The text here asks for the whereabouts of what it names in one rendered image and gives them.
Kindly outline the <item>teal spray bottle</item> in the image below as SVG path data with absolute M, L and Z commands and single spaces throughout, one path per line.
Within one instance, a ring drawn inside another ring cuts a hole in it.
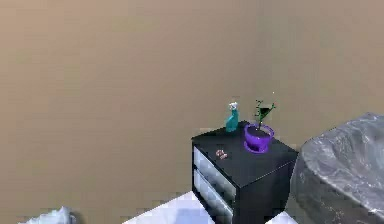
M 231 102 L 229 104 L 229 109 L 231 111 L 231 115 L 226 120 L 226 131 L 233 132 L 237 129 L 239 112 L 238 112 L 238 103 Z

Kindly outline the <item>black bedside cabinet white drawers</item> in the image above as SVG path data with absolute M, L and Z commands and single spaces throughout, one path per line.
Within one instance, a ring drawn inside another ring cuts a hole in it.
M 272 139 L 268 151 L 244 148 L 244 127 L 219 128 L 192 138 L 192 191 L 214 224 L 265 224 L 283 212 L 297 152 Z M 217 150 L 228 154 L 216 156 Z

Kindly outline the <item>white crumpled cloth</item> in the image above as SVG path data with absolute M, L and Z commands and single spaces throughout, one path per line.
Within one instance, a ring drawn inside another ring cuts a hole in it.
M 38 217 L 33 217 L 17 224 L 77 224 L 77 218 L 71 213 L 69 208 L 62 206 L 58 210 L 40 214 Z

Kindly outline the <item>green plant in purple pot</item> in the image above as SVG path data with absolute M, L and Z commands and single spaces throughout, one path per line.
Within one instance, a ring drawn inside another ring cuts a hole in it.
M 263 123 L 267 115 L 276 108 L 272 103 L 270 106 L 262 106 L 263 101 L 257 100 L 257 114 L 258 121 L 256 123 L 249 123 L 244 127 L 244 148 L 254 154 L 263 154 L 268 151 L 268 145 L 274 138 L 274 130 Z

